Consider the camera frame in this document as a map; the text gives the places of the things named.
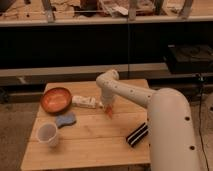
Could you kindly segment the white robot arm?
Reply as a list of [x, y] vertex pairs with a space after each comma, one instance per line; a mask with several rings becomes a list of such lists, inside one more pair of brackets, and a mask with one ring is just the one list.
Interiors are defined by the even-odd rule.
[[114, 69], [99, 75], [96, 84], [104, 107], [119, 95], [147, 109], [151, 171], [201, 171], [190, 105], [181, 92], [120, 82]]

